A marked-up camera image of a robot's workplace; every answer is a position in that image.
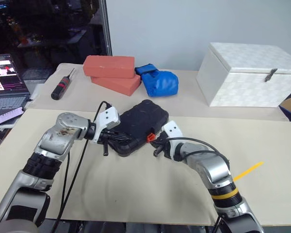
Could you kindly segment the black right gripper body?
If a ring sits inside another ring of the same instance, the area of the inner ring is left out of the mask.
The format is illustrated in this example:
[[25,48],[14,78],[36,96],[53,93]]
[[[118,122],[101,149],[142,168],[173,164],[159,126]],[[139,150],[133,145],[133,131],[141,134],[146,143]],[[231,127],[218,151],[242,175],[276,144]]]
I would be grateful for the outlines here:
[[155,148],[153,152],[154,157],[158,157],[159,154],[163,152],[164,157],[171,158],[170,156],[171,145],[167,138],[168,138],[167,133],[162,132],[160,133],[157,139],[151,142],[151,146]]

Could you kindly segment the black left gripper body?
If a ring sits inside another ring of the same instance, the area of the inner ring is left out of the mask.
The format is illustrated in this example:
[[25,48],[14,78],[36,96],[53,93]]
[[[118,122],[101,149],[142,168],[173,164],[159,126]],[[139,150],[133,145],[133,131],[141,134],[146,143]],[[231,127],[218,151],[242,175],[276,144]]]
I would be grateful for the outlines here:
[[117,135],[114,132],[101,132],[97,143],[103,146],[103,156],[109,155],[108,144],[110,141],[116,141]]

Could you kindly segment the black hard case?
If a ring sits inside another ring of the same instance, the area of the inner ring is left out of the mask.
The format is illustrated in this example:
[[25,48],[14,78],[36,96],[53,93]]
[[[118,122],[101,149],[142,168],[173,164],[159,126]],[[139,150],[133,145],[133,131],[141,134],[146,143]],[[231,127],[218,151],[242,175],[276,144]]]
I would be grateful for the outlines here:
[[127,157],[145,145],[167,123],[169,113],[151,100],[143,100],[120,116],[120,124],[113,132],[126,133],[132,138],[129,143],[109,142],[111,148],[121,157]]

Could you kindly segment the beige table cloth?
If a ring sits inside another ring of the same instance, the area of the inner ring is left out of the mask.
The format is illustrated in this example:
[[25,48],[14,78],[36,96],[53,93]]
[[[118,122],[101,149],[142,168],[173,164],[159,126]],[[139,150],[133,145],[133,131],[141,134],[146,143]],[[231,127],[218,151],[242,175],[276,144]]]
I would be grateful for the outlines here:
[[[67,91],[60,100],[53,100],[50,97],[51,92],[59,80],[70,71],[74,73]],[[197,71],[172,70],[172,73],[176,74],[179,79],[177,95],[151,99],[166,110],[170,116],[288,120],[278,107],[209,107],[196,81]],[[30,107],[94,112],[104,100],[122,113],[149,98],[143,84],[131,96],[126,96],[92,83],[91,79],[85,76],[82,65],[61,63],[42,85]]]

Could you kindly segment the red brick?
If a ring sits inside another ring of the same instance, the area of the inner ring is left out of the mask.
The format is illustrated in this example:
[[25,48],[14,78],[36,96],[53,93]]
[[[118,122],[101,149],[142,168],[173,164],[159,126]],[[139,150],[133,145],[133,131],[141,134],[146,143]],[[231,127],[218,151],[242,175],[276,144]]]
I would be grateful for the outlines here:
[[141,77],[137,74],[133,78],[91,77],[91,82],[117,93],[131,96],[140,86]]
[[133,78],[134,57],[89,55],[83,63],[86,76],[103,78]]

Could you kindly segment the blue boxing glove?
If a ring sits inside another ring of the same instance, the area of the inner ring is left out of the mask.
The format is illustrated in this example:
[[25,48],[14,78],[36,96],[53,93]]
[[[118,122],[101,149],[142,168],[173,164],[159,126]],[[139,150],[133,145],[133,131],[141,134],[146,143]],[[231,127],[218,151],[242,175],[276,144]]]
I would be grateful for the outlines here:
[[136,67],[150,97],[168,97],[178,93],[178,77],[170,71],[158,70],[153,64]]

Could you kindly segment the black red screwdriver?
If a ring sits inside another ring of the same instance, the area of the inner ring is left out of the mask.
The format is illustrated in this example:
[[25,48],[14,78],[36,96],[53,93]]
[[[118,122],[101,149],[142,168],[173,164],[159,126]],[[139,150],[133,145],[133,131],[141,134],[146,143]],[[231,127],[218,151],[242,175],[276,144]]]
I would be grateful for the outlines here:
[[74,72],[75,69],[72,69],[70,73],[66,76],[63,76],[59,83],[56,85],[55,89],[51,93],[51,98],[53,100],[60,100],[64,93],[66,92],[67,88],[69,87],[71,83],[71,75]]

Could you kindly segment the yellow tape strip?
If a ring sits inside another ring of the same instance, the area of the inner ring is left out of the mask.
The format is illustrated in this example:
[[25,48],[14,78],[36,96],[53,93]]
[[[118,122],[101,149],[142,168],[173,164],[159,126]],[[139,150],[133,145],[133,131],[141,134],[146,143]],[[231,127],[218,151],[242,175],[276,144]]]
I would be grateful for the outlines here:
[[255,165],[251,166],[250,168],[248,168],[247,170],[245,170],[244,172],[242,172],[241,174],[237,175],[236,177],[233,178],[233,181],[238,181],[239,179],[245,177],[246,175],[250,174],[252,171],[254,171],[255,169],[257,169],[258,167],[262,166],[264,164],[263,161],[256,163]]

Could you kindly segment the white woven storage box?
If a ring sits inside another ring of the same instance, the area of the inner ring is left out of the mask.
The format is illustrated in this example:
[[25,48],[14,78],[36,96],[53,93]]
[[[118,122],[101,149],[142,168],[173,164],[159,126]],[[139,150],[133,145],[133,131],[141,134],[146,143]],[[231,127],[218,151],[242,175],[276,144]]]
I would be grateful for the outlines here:
[[196,80],[210,107],[277,107],[291,94],[291,55],[278,46],[210,43]]

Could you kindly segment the smartphone with lit screen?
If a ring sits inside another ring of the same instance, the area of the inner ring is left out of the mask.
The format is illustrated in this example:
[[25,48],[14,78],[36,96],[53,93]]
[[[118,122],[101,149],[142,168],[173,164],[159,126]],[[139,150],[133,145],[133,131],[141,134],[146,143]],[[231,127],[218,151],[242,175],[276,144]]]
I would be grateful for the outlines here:
[[23,107],[18,107],[16,109],[13,109],[9,112],[0,115],[0,125],[6,123],[11,119],[21,116],[23,113],[24,113]]

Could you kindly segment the threaded metal pole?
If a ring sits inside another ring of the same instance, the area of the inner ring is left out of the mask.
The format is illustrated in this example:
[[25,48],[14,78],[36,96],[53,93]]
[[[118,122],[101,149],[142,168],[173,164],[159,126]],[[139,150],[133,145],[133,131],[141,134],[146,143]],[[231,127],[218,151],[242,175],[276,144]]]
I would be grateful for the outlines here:
[[110,28],[109,28],[109,21],[108,21],[108,12],[107,12],[107,4],[106,0],[99,0],[99,8],[101,10],[101,20],[102,20],[102,27],[106,45],[106,53],[108,56],[112,56],[112,46],[111,46],[111,37],[110,37]]

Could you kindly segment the open laptop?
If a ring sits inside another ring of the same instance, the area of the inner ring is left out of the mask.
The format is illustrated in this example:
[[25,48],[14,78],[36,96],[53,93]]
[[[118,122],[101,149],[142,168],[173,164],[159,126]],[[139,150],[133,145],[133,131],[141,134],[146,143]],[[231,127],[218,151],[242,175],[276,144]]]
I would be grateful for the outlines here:
[[0,54],[0,114],[24,107],[30,92],[17,72],[10,54]]

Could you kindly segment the metal box latch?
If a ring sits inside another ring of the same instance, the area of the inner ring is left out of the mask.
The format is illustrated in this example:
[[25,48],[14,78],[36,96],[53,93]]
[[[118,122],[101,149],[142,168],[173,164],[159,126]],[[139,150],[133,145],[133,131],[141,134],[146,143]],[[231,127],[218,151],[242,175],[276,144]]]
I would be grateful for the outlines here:
[[277,71],[277,68],[271,69],[271,71],[265,77],[264,82],[266,83],[266,82],[270,81],[272,76],[276,73],[276,71]]

